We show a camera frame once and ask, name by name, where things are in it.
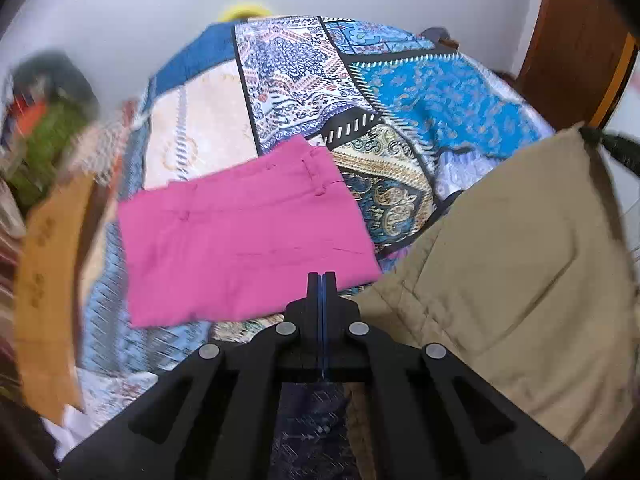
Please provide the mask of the olive green pants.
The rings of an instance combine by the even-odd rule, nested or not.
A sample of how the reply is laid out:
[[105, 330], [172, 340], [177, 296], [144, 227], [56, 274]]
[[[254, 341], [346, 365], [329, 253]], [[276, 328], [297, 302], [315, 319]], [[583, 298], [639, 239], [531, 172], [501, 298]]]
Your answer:
[[464, 191], [356, 296], [363, 319], [437, 342], [601, 470], [639, 404], [639, 291], [611, 179], [577, 128]]

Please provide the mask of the wooden wardrobe with sliding doors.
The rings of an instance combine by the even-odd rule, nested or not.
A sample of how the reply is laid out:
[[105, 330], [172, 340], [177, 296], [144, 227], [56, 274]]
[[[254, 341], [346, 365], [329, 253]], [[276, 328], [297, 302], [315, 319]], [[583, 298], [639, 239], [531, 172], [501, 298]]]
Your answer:
[[576, 122], [602, 127], [638, 55], [638, 41], [610, 0], [541, 0], [518, 88], [556, 130]]

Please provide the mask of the pink folded shorts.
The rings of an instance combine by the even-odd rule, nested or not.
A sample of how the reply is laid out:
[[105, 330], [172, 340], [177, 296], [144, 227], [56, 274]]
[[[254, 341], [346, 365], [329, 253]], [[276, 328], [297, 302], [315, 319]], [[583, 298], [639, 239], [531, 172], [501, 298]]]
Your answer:
[[381, 275], [359, 206], [330, 151], [301, 136], [216, 174], [120, 203], [135, 328], [244, 321], [302, 298], [307, 276], [339, 289]]

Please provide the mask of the blue patchwork bed sheet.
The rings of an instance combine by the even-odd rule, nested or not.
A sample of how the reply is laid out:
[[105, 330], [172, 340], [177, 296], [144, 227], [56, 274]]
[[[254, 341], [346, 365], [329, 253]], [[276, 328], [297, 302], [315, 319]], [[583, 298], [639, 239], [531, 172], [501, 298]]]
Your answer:
[[352, 292], [450, 203], [440, 148], [544, 137], [456, 51], [378, 24], [210, 26], [149, 82], [82, 307], [86, 389], [134, 403], [64, 479], [549, 479], [567, 450]]

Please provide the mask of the grey backpack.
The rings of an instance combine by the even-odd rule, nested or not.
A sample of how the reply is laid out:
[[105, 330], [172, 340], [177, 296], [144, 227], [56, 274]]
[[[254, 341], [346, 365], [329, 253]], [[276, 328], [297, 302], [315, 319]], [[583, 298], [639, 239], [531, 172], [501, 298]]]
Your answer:
[[430, 27], [420, 32], [420, 36], [430, 40], [437, 47], [444, 47], [452, 50], [459, 49], [459, 43], [450, 36], [446, 27]]

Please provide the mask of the clutter pile with green bag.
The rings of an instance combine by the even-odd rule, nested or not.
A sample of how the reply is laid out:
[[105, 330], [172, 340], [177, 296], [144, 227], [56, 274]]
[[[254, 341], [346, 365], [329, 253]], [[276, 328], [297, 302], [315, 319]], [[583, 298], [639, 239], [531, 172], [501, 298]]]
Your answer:
[[50, 191], [62, 156], [99, 115], [90, 82], [62, 50], [42, 50], [1, 77], [1, 180], [23, 214]]

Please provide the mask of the yellow curved bed rail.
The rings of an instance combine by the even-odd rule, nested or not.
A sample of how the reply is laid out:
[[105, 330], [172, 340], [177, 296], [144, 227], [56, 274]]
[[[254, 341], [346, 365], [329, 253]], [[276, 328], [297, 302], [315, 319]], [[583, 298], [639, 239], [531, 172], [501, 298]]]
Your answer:
[[250, 18], [268, 18], [271, 14], [272, 12], [262, 4], [241, 1], [224, 8], [217, 21], [229, 23], [237, 20], [249, 20]]

